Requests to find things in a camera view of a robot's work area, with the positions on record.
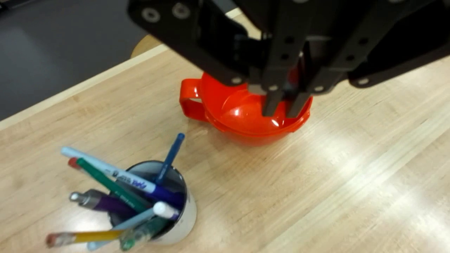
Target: blue marker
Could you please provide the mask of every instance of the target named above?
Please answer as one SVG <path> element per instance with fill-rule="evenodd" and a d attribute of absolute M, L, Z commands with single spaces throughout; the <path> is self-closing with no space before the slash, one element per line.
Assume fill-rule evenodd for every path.
<path fill-rule="evenodd" d="M 163 161 L 163 164 L 162 164 L 162 167 L 159 169 L 159 174 L 157 174 L 157 178 L 156 178 L 156 184 L 162 184 L 163 182 L 169 168 L 171 167 L 171 162 L 173 162 L 174 157 L 177 155 L 177 153 L 180 150 L 180 146 L 181 146 L 183 140 L 184 140 L 184 133 L 180 132 L 177 134 L 177 139 L 174 139 L 174 141 L 173 141 L 173 144 L 171 144 L 171 147 L 170 147 L 170 150 L 167 153 L 167 157 L 166 157 L 166 160 Z"/>
<path fill-rule="evenodd" d="M 128 185 L 143 191 L 149 198 L 166 200 L 177 207 L 181 207 L 184 205 L 184 193 L 171 192 L 160 185 L 155 185 L 152 181 L 148 181 L 136 174 L 129 172 L 129 171 L 121 169 L 107 161 L 103 161 L 94 155 L 83 153 L 83 151 L 73 148 L 70 146 L 62 147 L 60 151 L 67 157 L 81 157 L 81 158 L 87 160 L 90 164 L 95 165 L 104 174 L 114 177 L 114 178 L 118 178 L 122 182 L 126 182 Z"/>

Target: gray floor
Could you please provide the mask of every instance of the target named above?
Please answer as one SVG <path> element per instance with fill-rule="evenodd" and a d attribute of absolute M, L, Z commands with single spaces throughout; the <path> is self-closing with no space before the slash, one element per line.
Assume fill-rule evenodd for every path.
<path fill-rule="evenodd" d="M 0 119 L 128 58 L 145 33 L 126 2 L 34 0 L 1 12 Z"/>

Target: cup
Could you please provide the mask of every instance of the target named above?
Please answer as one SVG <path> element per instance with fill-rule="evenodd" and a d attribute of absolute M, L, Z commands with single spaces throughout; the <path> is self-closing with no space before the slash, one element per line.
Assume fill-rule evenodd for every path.
<path fill-rule="evenodd" d="M 155 181 L 163 161 L 159 160 L 148 160 L 138 164 L 133 164 L 128 168 L 129 172 L 133 172 L 142 178 Z M 140 191 L 129 186 L 125 182 L 117 181 L 119 185 L 125 186 L 129 191 L 133 191 L 139 195 L 143 195 Z M 197 219 L 197 206 L 191 191 L 187 188 L 185 181 L 181 172 L 176 168 L 170 168 L 164 177 L 162 184 L 164 188 L 173 192 L 181 192 L 185 195 L 184 206 L 180 209 L 178 219 L 174 221 L 169 221 L 169 224 L 157 233 L 150 241 L 170 244 L 183 240 L 194 227 Z M 115 226 L 128 217 L 119 216 L 117 213 L 110 213 L 111 224 Z"/>
<path fill-rule="evenodd" d="M 229 87 L 204 73 L 201 78 L 184 78 L 180 105 L 185 116 L 211 123 L 221 132 L 247 143 L 267 143 L 297 130 L 309 117 L 312 96 L 295 117 L 287 117 L 287 101 L 271 116 L 263 116 L 264 95 L 247 87 Z"/>

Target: wood grain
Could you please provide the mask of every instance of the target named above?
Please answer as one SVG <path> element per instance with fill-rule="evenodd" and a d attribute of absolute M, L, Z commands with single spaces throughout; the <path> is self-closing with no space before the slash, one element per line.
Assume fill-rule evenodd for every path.
<path fill-rule="evenodd" d="M 156 46 L 0 122 L 0 251 L 49 251 L 49 231 L 110 227 L 67 200 L 103 188 L 60 146 L 128 167 L 164 158 L 177 132 L 198 220 L 177 244 L 132 251 L 450 251 L 448 71 L 447 57 L 374 88 L 342 82 L 295 133 L 245 146 L 183 116 L 180 81 L 201 71 Z"/>

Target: pen holder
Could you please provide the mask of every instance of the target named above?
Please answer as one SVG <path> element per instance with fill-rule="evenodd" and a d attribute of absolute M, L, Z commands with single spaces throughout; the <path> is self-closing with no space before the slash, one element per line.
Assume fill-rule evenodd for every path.
<path fill-rule="evenodd" d="M 148 160 L 148 161 L 140 161 L 138 164 L 133 164 L 128 168 L 129 172 L 133 172 L 142 178 L 155 181 L 159 169 L 162 167 L 162 161 L 159 160 Z M 138 191 L 132 186 L 129 186 L 125 182 L 121 182 L 119 179 L 117 181 L 119 185 L 139 193 L 143 196 L 142 191 Z M 167 171 L 164 181 L 162 185 L 166 189 L 170 189 L 173 192 L 181 192 L 184 193 L 184 205 L 180 207 L 180 214 L 178 219 L 174 221 L 169 221 L 167 226 L 159 231 L 150 241 L 156 243 L 163 243 L 163 244 L 170 244 L 183 240 L 194 227 L 195 219 L 197 219 L 197 206 L 194 196 L 188 186 L 185 185 L 185 181 L 181 175 L 181 172 L 176 168 L 171 168 Z M 110 213 L 111 223 L 112 226 L 124 221 L 126 217 L 119 216 L 117 213 Z"/>

